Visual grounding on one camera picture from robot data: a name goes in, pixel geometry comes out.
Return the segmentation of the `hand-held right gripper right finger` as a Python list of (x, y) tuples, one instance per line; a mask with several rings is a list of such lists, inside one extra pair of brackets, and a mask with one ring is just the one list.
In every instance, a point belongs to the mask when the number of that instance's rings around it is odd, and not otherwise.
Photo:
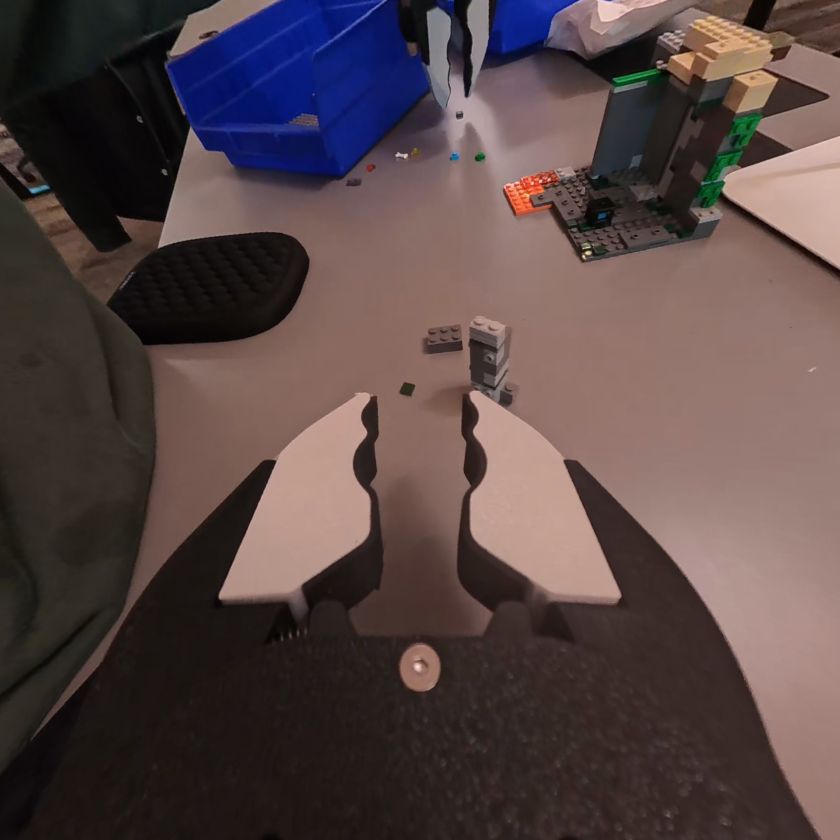
[(464, 473), (458, 532), (463, 588), (494, 611), (525, 604), (614, 606), (622, 594), (560, 452), (479, 392), (463, 398)]

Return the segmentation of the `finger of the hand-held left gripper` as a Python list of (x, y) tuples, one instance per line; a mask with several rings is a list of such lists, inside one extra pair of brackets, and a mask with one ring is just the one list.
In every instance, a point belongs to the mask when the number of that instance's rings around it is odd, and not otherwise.
[(461, 2), (465, 96), (475, 89), (490, 37), (490, 1)]
[(450, 64), (448, 45), (452, 35), (452, 20), (437, 2), (423, 2), (427, 58), (424, 66), (434, 99), (445, 110), (451, 93), (449, 85)]

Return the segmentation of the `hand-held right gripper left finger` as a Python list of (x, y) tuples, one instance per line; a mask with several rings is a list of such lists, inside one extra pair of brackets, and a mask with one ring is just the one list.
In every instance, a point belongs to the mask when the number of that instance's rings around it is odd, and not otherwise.
[(307, 616), (318, 585), (379, 533), (371, 483), (378, 413), (358, 392), (303, 430), (276, 458), (218, 593), (225, 605), (284, 603)]

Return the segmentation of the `grey brick pillar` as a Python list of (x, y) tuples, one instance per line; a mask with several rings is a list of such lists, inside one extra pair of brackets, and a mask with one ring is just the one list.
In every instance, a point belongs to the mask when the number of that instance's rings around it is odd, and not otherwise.
[(469, 324), (470, 387), (502, 406), (518, 393), (508, 379), (511, 336), (510, 327), (491, 318), (476, 316)]

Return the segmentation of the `black quilted elbow pad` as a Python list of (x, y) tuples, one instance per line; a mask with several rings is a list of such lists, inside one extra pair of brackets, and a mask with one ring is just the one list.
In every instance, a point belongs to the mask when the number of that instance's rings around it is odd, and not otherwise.
[(189, 239), (143, 258), (108, 307), (145, 345), (242, 340), (291, 312), (309, 266), (305, 248), (286, 234)]

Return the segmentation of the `printed white paper bag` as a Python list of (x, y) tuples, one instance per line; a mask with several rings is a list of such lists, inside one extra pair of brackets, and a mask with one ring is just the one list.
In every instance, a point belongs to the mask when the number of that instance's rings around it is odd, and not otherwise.
[(656, 30), (693, 1), (578, 1), (553, 16), (543, 46), (585, 59)]

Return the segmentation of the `grey baseplate brick building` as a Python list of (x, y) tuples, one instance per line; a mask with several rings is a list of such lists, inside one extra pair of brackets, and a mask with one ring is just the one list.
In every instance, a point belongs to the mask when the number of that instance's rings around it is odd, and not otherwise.
[(592, 163), (505, 184), (513, 213), (552, 210), (583, 262), (709, 237), (794, 42), (716, 15), (664, 32), (650, 69), (612, 80)]

